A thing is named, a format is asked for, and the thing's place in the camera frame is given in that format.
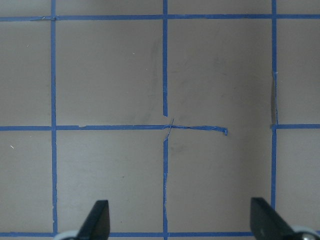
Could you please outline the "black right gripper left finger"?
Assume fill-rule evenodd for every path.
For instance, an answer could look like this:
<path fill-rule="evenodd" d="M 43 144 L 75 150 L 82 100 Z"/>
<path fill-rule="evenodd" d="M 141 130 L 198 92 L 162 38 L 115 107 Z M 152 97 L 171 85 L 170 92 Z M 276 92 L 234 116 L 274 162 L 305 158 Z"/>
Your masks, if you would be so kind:
<path fill-rule="evenodd" d="M 97 200 L 82 224 L 78 240 L 107 240 L 110 235 L 110 210 L 108 200 Z"/>

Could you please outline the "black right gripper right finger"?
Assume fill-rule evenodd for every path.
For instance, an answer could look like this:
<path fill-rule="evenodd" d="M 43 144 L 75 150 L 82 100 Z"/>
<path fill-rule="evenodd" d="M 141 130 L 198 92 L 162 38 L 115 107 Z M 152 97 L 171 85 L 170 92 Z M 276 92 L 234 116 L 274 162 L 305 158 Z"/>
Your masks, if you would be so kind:
<path fill-rule="evenodd" d="M 262 197 L 250 200 L 250 230 L 256 240 L 294 240 L 294 230 Z"/>

